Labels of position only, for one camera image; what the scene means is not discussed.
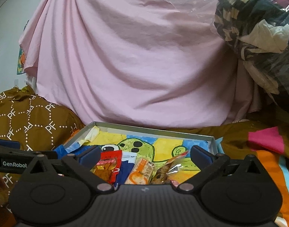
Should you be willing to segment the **red snack packet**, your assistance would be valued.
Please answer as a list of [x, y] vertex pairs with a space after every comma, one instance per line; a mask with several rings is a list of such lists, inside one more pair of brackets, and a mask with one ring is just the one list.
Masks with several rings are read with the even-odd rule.
[[91, 172], [107, 183], [115, 184], [121, 168], [121, 158], [121, 150], [102, 152], [99, 162], [91, 169]]

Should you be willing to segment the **orange white wafer packet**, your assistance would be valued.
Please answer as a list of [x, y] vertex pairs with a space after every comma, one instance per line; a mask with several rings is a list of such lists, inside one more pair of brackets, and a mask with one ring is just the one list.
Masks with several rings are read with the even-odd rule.
[[152, 177], [155, 164], [144, 157], [136, 159], [136, 163], [128, 175], [125, 184], [146, 185]]

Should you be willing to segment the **clear brown cake packet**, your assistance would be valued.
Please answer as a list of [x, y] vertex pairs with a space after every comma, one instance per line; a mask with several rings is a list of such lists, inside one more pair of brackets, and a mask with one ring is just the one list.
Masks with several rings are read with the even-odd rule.
[[183, 162], [189, 151], [185, 151], [169, 159], [163, 166], [161, 166], [152, 177], [150, 184], [162, 185], [162, 184], [172, 184], [173, 179], [170, 176], [177, 174], [184, 170]]

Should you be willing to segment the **blue pink snack packet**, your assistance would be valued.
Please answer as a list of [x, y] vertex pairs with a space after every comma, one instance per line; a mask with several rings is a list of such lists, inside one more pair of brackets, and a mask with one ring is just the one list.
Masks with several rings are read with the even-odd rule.
[[114, 187], [118, 188], [124, 184], [134, 168], [137, 158], [137, 153], [134, 152], [122, 152], [121, 167], [119, 173], [116, 176]]

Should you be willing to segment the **brown PF patterned pillow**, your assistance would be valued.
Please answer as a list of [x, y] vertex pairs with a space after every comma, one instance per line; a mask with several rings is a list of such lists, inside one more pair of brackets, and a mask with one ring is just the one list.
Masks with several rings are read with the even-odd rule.
[[0, 94], [0, 139], [23, 151], [51, 151], [84, 127], [70, 109], [45, 100], [30, 86]]

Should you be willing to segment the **grey tray with cartoon lining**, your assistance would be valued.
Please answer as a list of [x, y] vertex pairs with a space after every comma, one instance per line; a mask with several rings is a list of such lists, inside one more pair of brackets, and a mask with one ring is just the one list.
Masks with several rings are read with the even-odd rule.
[[[128, 126], [113, 126], [111, 124], [90, 124], [73, 135], [65, 145], [59, 145], [54, 151], [59, 158], [62, 158], [71, 153], [79, 155], [94, 145], [100, 146], [101, 153], [121, 150], [122, 152], [137, 153], [136, 159], [140, 157], [148, 159], [155, 164], [152, 177], [169, 159], [185, 151], [191, 152], [195, 145], [212, 154], [218, 152], [211, 137]], [[174, 183], [182, 183], [200, 171], [191, 161], [190, 153], [182, 164], [184, 170], [170, 176]]]

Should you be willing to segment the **colourful striped blanket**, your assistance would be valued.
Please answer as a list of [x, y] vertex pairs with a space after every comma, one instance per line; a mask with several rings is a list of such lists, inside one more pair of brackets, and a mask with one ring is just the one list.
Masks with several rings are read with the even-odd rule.
[[232, 159], [254, 154], [283, 196], [280, 226], [289, 226], [289, 125], [241, 121], [221, 126], [179, 129], [179, 132], [212, 136], [219, 151]]

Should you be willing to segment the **pink hanging bed sheet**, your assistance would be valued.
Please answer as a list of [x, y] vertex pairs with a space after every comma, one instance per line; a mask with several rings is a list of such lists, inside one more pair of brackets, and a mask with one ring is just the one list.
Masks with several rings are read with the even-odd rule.
[[217, 0], [41, 0], [19, 44], [38, 94], [93, 121], [227, 124], [258, 87], [216, 34]]

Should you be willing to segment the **plastic bag of clothes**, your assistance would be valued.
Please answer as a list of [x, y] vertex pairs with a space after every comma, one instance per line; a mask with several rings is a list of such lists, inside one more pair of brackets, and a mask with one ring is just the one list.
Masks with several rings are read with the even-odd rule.
[[257, 85], [289, 112], [289, 0], [218, 0], [214, 25]]

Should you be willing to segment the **colourful wall poster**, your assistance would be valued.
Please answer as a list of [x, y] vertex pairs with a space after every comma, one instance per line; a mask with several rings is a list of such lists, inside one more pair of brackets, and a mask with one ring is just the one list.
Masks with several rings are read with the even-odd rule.
[[18, 60], [17, 60], [17, 70], [16, 74], [21, 75], [24, 74], [24, 64], [26, 62], [26, 56], [21, 47], [19, 47], [19, 55], [18, 55]]

